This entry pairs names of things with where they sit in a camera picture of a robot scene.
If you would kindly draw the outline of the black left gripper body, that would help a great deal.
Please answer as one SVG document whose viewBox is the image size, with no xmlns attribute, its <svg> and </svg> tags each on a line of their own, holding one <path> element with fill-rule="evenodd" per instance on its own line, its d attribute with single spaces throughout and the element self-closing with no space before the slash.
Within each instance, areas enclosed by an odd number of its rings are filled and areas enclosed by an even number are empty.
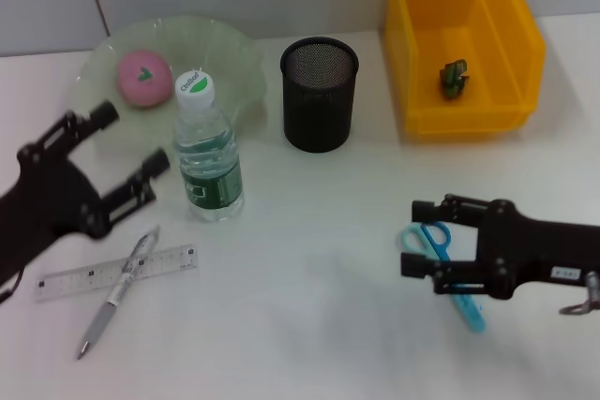
<svg viewBox="0 0 600 400">
<path fill-rule="evenodd" d="M 1 283 L 71 233 L 106 236 L 102 199 L 70 161 L 76 146 L 30 143 L 17 153 L 20 174 L 1 197 Z"/>
</svg>

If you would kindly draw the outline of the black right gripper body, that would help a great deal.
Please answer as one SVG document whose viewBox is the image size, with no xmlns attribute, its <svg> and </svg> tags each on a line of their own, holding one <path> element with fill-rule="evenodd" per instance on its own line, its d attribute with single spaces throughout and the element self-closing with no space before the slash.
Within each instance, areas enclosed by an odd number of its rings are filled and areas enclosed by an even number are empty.
<svg viewBox="0 0 600 400">
<path fill-rule="evenodd" d="M 477 264 L 487 295 L 499 300 L 530 282 L 583 288 L 585 275 L 599 272 L 599 228 L 532 219 L 494 200 L 479 224 Z"/>
</svg>

